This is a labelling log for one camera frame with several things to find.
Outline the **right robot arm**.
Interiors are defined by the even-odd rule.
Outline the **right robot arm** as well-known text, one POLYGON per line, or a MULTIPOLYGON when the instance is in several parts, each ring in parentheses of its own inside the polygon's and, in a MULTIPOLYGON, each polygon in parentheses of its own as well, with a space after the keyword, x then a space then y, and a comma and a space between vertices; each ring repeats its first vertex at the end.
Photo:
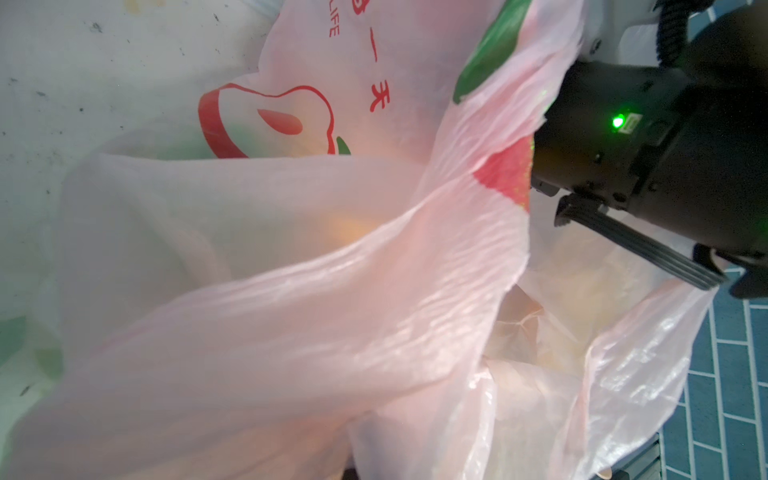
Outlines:
POLYGON ((653 67, 593 58, 568 70, 536 133, 532 186, 576 222, 699 288, 739 266, 738 299, 767 294, 767 5, 697 36, 705 1, 652 1, 653 67))

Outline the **pink plastic bag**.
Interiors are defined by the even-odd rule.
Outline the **pink plastic bag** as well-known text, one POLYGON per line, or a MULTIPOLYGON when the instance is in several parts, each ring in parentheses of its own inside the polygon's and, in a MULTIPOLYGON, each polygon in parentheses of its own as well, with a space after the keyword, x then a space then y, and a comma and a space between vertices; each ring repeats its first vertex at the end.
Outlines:
POLYGON ((530 188, 580 1, 288 1, 255 73, 54 223, 64 373, 5 479, 587 479, 675 411, 712 294, 530 188))

